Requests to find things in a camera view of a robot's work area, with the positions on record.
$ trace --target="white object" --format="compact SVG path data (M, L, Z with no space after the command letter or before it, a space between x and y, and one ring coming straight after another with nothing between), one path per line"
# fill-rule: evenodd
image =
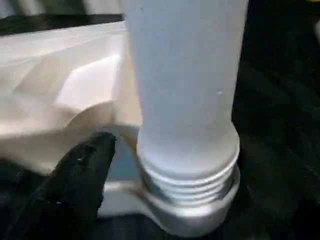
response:
M40 15L46 13L40 0L18 0L19 6L27 16Z
M0 38L0 156L49 174L98 126L141 122L123 22Z
M121 0L84 0L88 14L122 14Z
M222 198L240 149L231 113L247 0L124 0L124 10L149 184L182 206Z

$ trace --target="black surface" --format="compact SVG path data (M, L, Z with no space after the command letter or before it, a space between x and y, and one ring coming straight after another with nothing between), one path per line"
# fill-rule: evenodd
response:
M44 30L106 24L122 21L120 14L109 15L13 15L0 19L0 36L30 33Z
M203 239L320 239L318 20L316 2L250 1L232 115L241 184L226 221ZM179 238L131 215L97 220L90 239Z

